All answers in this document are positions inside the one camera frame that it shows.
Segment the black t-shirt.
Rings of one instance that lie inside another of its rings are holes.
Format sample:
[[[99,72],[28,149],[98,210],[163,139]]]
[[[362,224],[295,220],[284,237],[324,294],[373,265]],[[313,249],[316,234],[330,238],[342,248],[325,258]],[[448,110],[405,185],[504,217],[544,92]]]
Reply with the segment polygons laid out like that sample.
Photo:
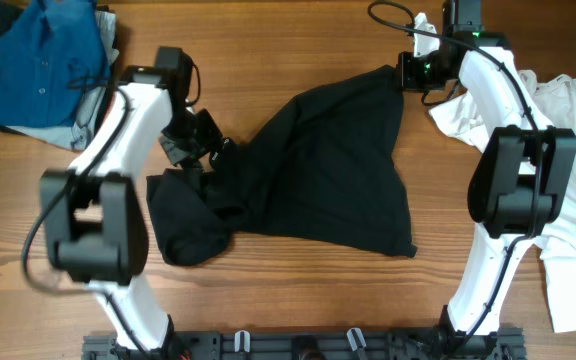
[[[249,143],[216,152],[210,171],[149,177],[164,261],[202,264],[236,232],[413,257],[407,192],[392,159],[403,108],[385,65],[294,96]]]

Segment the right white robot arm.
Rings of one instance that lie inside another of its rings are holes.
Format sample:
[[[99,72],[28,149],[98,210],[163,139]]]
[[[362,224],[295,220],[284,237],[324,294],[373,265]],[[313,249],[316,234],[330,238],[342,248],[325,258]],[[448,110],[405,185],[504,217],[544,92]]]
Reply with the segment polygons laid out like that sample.
[[[561,212],[576,136],[530,100],[505,36],[484,29],[480,2],[447,1],[442,15],[439,30],[423,15],[404,26],[414,48],[400,54],[397,71],[403,90],[422,95],[449,81],[463,86],[488,133],[467,196],[479,237],[442,313],[445,352],[472,356],[493,346],[519,262]]]

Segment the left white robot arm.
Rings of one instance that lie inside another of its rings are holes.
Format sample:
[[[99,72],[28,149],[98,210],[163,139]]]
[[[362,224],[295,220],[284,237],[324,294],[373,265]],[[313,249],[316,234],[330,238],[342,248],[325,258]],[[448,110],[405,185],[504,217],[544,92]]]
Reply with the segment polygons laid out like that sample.
[[[25,240],[27,259],[39,230],[51,267],[93,294],[116,335],[89,340],[85,359],[182,359],[183,342],[143,273],[149,238],[135,185],[154,144],[174,166],[195,167],[223,135],[187,98],[198,66],[176,47],[158,49],[151,67],[132,65],[109,84],[117,98],[90,145],[65,170],[39,181],[41,213]]]

